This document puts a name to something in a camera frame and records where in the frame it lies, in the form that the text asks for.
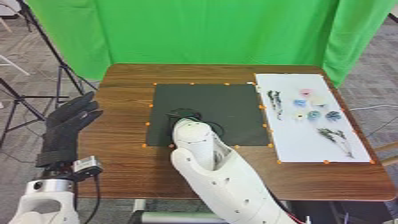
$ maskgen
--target small object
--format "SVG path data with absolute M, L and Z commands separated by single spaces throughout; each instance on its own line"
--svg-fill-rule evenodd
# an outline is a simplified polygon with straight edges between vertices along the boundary
M 308 119 L 310 119 L 310 121 L 317 121 L 319 119 L 320 119 L 320 111 L 319 110 L 313 110 L 313 111 L 310 111 L 310 113 L 308 113 Z
M 320 108 L 326 108 L 327 107 L 327 101 L 326 101 L 326 98 L 324 97 L 313 97 L 311 99 L 311 104 L 313 106 L 320 107 Z
M 311 89 L 303 89 L 301 94 L 303 94 L 304 97 L 310 97 L 311 94 L 313 94 L 313 90 Z
M 326 115 L 329 121 L 338 121 L 342 119 L 342 115 L 338 111 L 331 111 Z
M 294 104 L 297 107 L 306 107 L 308 106 L 308 101 L 306 100 L 294 100 Z
M 297 112 L 297 113 L 295 113 L 295 120 L 297 120 L 297 121 L 303 121 L 304 117 L 306 117 L 304 112 Z
M 104 165 L 96 156 L 89 156 L 73 162 L 73 172 L 79 182 L 104 172 Z

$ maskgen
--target wooden table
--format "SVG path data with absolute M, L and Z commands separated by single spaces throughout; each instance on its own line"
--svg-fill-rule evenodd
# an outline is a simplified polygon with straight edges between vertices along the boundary
M 143 148 L 153 83 L 244 84 L 256 81 L 255 73 L 326 75 L 324 70 L 313 66 L 118 64 L 111 67 L 96 95 L 105 114 L 80 135 L 80 157 L 96 155 L 104 162 L 105 198 L 198 198 L 171 164 L 171 149 Z M 278 164 L 276 149 L 240 147 L 239 152 L 279 199 L 388 201 L 395 198 L 390 176 L 331 81 L 329 86 L 375 164 Z M 80 187 L 84 197 L 96 196 L 89 182 Z

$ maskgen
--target blue object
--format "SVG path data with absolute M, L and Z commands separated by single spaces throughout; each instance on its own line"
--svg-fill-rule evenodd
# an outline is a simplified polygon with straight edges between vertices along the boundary
M 329 113 L 327 113 L 327 120 L 329 121 L 338 121 L 342 119 L 342 114 L 340 114 L 340 112 L 338 111 L 331 111 Z
M 315 120 L 319 120 L 320 119 L 320 111 L 311 111 L 310 113 L 308 113 L 308 119 L 310 119 L 310 121 L 315 121 Z
M 297 107 L 306 107 L 308 106 L 308 101 L 306 100 L 295 100 L 294 104 Z

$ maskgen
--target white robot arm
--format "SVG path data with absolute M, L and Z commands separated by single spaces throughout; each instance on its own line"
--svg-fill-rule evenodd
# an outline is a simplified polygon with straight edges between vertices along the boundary
M 297 223 L 274 201 L 249 163 L 208 124 L 184 118 L 173 138 L 173 165 L 219 217 L 232 224 Z

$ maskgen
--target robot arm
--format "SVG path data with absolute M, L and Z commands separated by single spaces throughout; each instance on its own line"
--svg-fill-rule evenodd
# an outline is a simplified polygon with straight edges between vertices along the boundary
M 233 224 L 294 224 L 258 173 L 208 124 L 184 118 L 173 138 L 173 165 L 219 217 Z
M 48 116 L 43 149 L 36 163 L 36 167 L 41 167 L 45 171 L 27 184 L 11 224 L 80 223 L 73 185 L 93 176 L 98 181 L 102 173 L 102 164 L 95 156 L 77 160 L 79 133 L 102 116 L 93 97 L 95 93 L 88 93 L 73 99 Z M 36 210 L 48 201 L 59 202 L 61 210 L 40 213 Z

